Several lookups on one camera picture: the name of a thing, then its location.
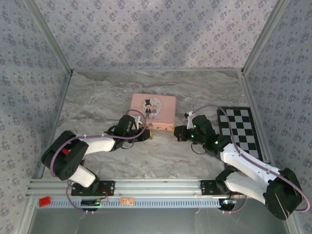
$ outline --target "pink tin box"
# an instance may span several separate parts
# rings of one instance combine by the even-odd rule
[[[133,94],[130,109],[141,111],[150,130],[173,131],[176,118],[176,97]]]

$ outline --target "gray marble floor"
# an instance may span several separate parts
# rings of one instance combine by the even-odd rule
[[[56,137],[64,130],[102,134],[128,110],[134,93],[175,95],[177,126],[185,112],[207,103],[247,106],[236,72],[74,72]],[[201,113],[218,132],[216,110]],[[153,139],[129,150],[88,155],[85,166],[101,178],[212,178],[223,170],[217,159],[193,153],[189,142],[163,131],[153,131]],[[50,177],[49,170],[44,177]]]

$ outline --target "wallpaper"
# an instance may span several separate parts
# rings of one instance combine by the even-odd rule
[[[243,66],[276,0],[36,0],[73,69]]]
[[[23,1],[0,8],[0,233],[8,234],[47,147],[65,73]]]
[[[312,201],[312,2],[291,1],[248,74],[278,167]],[[312,211],[300,215],[312,233]]]

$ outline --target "checkerboard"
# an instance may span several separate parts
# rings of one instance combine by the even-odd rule
[[[222,107],[231,122],[234,139],[237,145],[263,161],[257,133],[254,126],[254,119],[249,107]],[[222,111],[217,110],[220,134],[224,136],[230,135],[230,128],[227,119]]]

